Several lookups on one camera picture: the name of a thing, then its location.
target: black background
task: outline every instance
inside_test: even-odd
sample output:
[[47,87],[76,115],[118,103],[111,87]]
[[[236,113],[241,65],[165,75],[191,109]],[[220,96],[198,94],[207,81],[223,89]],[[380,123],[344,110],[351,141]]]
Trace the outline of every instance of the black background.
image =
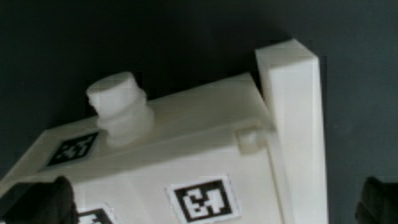
[[154,99],[253,71],[294,37],[321,58],[330,223],[353,223],[364,177],[398,179],[394,0],[3,0],[0,171],[40,131],[92,115],[85,88],[131,70]]

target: white cylinder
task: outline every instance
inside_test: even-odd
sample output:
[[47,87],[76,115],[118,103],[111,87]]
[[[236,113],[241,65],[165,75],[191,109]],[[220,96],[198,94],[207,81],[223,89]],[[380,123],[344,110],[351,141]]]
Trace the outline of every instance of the white cylinder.
[[120,72],[101,79],[86,89],[86,96],[97,112],[97,127],[108,132],[106,143],[120,147],[149,132],[154,123],[133,74]]

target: white cap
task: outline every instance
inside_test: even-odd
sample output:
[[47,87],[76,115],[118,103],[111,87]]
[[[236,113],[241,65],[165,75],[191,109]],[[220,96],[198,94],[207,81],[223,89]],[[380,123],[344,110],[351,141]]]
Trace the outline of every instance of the white cap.
[[113,116],[145,98],[131,72],[120,72],[101,79],[86,89],[90,105],[101,118]]

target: white panel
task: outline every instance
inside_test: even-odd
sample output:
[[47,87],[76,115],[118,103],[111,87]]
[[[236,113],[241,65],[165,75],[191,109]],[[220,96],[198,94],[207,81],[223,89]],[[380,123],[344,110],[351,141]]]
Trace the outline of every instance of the white panel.
[[291,40],[255,50],[264,103],[282,143],[296,224],[326,224],[317,58]]

